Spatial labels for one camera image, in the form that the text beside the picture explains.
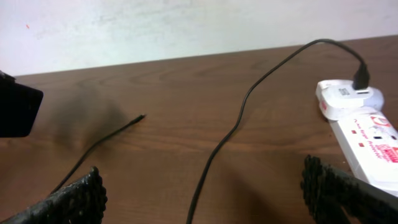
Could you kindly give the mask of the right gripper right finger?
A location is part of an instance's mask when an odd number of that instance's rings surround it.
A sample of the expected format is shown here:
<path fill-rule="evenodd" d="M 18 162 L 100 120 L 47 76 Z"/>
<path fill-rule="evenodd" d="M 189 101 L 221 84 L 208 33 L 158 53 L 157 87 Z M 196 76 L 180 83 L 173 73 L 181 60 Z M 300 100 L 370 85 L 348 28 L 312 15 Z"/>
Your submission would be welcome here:
<path fill-rule="evenodd" d="M 397 223 L 397 197 L 330 166 L 318 157 L 304 160 L 300 188 L 316 223 Z"/>

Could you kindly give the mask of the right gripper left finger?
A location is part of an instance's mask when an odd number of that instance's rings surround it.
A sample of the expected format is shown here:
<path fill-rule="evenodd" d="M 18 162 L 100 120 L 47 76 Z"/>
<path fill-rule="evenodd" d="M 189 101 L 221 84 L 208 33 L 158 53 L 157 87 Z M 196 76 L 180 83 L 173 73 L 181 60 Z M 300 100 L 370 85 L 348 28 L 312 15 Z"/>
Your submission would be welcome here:
<path fill-rule="evenodd" d="M 3 220 L 7 224 L 101 224 L 106 189 L 97 167 L 44 200 Z"/>

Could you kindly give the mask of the blue Samsung Galaxy smartphone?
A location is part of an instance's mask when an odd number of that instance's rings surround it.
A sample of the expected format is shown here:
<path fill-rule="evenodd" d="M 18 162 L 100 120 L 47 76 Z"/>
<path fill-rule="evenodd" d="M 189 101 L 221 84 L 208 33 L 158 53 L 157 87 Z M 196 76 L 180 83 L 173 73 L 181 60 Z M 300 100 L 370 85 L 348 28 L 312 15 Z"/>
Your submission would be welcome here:
<path fill-rule="evenodd" d="M 44 93 L 16 83 L 1 71 L 1 138 L 23 138 L 30 134 Z"/>

